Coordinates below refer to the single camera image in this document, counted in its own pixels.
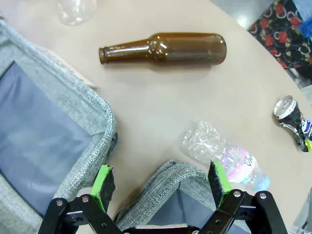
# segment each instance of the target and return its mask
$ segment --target screw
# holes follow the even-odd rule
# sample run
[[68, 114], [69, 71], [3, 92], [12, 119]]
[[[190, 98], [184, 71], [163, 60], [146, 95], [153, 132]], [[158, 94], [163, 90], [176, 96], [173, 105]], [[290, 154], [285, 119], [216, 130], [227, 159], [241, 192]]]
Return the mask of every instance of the screw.
[[89, 198], [88, 198], [87, 196], [84, 196], [84, 197], [82, 198], [82, 201], [83, 201], [83, 202], [88, 202], [88, 201], [89, 201]]
[[234, 194], [235, 197], [240, 197], [240, 192], [239, 191], [235, 191], [233, 194]]
[[63, 205], [63, 201], [62, 201], [62, 200], [58, 200], [58, 201], [57, 201], [57, 205], [58, 205], [58, 206]]
[[266, 199], [267, 196], [265, 195], [265, 193], [260, 193], [260, 198], [261, 198], [261, 199]]

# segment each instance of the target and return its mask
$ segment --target beige table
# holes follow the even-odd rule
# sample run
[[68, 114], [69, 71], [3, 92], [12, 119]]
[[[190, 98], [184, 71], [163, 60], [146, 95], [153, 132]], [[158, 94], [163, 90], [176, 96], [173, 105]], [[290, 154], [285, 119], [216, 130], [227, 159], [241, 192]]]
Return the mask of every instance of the beige table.
[[[99, 0], [97, 14], [76, 27], [58, 21], [53, 1], [1, 0], [0, 9], [23, 36], [100, 87], [113, 108], [120, 143], [109, 161], [117, 186], [109, 214], [167, 160], [199, 165], [179, 147], [189, 124], [201, 119], [255, 155], [271, 179], [269, 190], [285, 224], [292, 225], [312, 185], [312, 155], [298, 150], [272, 112], [285, 95], [293, 95], [309, 119], [312, 109], [275, 59], [208, 0]], [[221, 34], [228, 46], [225, 61], [210, 69], [99, 63], [100, 46], [174, 31]]]

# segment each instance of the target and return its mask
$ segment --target black soda can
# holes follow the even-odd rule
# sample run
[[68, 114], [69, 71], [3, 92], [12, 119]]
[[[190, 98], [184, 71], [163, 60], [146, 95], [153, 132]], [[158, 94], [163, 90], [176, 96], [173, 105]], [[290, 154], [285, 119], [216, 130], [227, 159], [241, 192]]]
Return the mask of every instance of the black soda can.
[[292, 96], [278, 101], [273, 113], [280, 125], [294, 132], [296, 142], [303, 152], [312, 151], [311, 122], [304, 118], [298, 102]]

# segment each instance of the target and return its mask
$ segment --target fabric storage basket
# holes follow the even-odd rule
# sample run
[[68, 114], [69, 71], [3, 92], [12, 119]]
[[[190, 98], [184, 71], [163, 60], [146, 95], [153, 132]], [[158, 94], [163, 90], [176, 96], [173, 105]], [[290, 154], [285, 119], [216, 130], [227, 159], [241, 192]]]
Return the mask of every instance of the fabric storage basket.
[[[182, 224], [202, 226], [216, 209], [208, 175], [199, 168], [179, 161], [169, 161], [152, 176], [135, 202], [116, 218], [126, 230], [138, 225]], [[229, 234], [250, 233], [246, 223], [235, 220]]]
[[[34, 127], [39, 129], [40, 134], [43, 136], [50, 136], [55, 134], [55, 131], [58, 129], [69, 129], [69, 134], [62, 136], [63, 138], [58, 138], [51, 146], [51, 142], [42, 142], [39, 138], [38, 141], [35, 141], [34, 135], [29, 136], [25, 135], [23, 138], [16, 138], [16, 135], [13, 133], [15, 131], [22, 131], [22, 128], [10, 129], [7, 123], [12, 122], [10, 119], [11, 112], [14, 113], [17, 111], [17, 108], [20, 106], [23, 108], [24, 105], [34, 105], [36, 102], [43, 102], [43, 100], [30, 99], [28, 102], [23, 103], [18, 106], [16, 100], [18, 99], [21, 102], [25, 102], [23, 97], [21, 97], [21, 87], [14, 84], [11, 86], [11, 90], [8, 91], [8, 94], [3, 94], [2, 97], [0, 93], [0, 121], [1, 118], [4, 119], [0, 124], [0, 139], [3, 142], [9, 142], [14, 145], [14, 147], [9, 146], [10, 152], [15, 152], [16, 144], [19, 145], [22, 149], [29, 150], [29, 145], [33, 144], [34, 154], [39, 154], [36, 150], [40, 149], [40, 152], [47, 152], [47, 154], [36, 155], [36, 162], [31, 162], [30, 166], [19, 165], [19, 167], [24, 166], [25, 169], [29, 170], [30, 168], [36, 168], [36, 172], [40, 172], [40, 175], [45, 176], [59, 174], [59, 171], [63, 170], [63, 165], [67, 165], [68, 155], [57, 155], [55, 152], [59, 152], [62, 149], [62, 146], [69, 147], [68, 142], [73, 141], [76, 145], [79, 145], [79, 149], [75, 149], [76, 155], [78, 157], [71, 159], [74, 163], [68, 168], [64, 178], [58, 182], [54, 178], [49, 178], [54, 185], [57, 185], [55, 191], [52, 193], [53, 197], [63, 197], [68, 200], [72, 200], [77, 195], [77, 192], [84, 187], [92, 186], [95, 176], [105, 160], [112, 154], [118, 140], [118, 135], [116, 132], [115, 119], [111, 108], [108, 104], [90, 87], [88, 87], [84, 82], [82, 82], [75, 72], [70, 70], [66, 64], [57, 60], [54, 56], [49, 54], [43, 48], [37, 47], [32, 43], [28, 42], [21, 35], [15, 32], [10, 28], [4, 20], [0, 19], [0, 82], [5, 82], [4, 79], [9, 80], [8, 77], [11, 74], [15, 74], [18, 71], [19, 75], [16, 76], [19, 79], [20, 83], [23, 84], [26, 80], [28, 86], [31, 86], [33, 89], [37, 90], [38, 96], [35, 96], [34, 92], [28, 92], [27, 95], [30, 97], [43, 97], [46, 99], [46, 102], [51, 102], [51, 108], [55, 109], [59, 113], [59, 117], [54, 118], [57, 121], [57, 128], [54, 127], [54, 123], [45, 122], [41, 116], [45, 116], [45, 113], [37, 116], [35, 114], [33, 118], [30, 118], [30, 123], [22, 121], [16, 121], [18, 126], [26, 126], [28, 128]], [[26, 112], [21, 112], [23, 115], [27, 115], [29, 110], [26, 108]], [[4, 131], [7, 135], [1, 138], [1, 131]], [[10, 165], [11, 163], [16, 163], [16, 160], [13, 161], [13, 153], [1, 155], [3, 152], [7, 152], [8, 146], [1, 145], [0, 142], [0, 233], [2, 234], [34, 234], [39, 230], [42, 216], [44, 214], [38, 212], [34, 209], [33, 204], [25, 199], [23, 194], [16, 189], [18, 183], [11, 180], [12, 172], [7, 170], [9, 167], [5, 167], [5, 163]], [[56, 155], [57, 159], [51, 159], [52, 156]], [[29, 162], [32, 159], [32, 155], [24, 154], [22, 152], [23, 160]], [[42, 164], [48, 160], [49, 162], [56, 163], [56, 166], [45, 165], [43, 168]], [[33, 179], [44, 180], [40, 176], [33, 176]], [[38, 194], [30, 194], [30, 198], [36, 197]]]

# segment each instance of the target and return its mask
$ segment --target black floral cloth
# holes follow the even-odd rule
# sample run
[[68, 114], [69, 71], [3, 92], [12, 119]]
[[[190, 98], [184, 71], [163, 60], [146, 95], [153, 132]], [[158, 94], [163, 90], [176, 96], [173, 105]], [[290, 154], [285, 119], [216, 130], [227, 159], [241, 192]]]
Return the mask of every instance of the black floral cloth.
[[292, 0], [276, 0], [248, 31], [283, 68], [312, 67], [312, 42], [300, 33], [301, 23]]

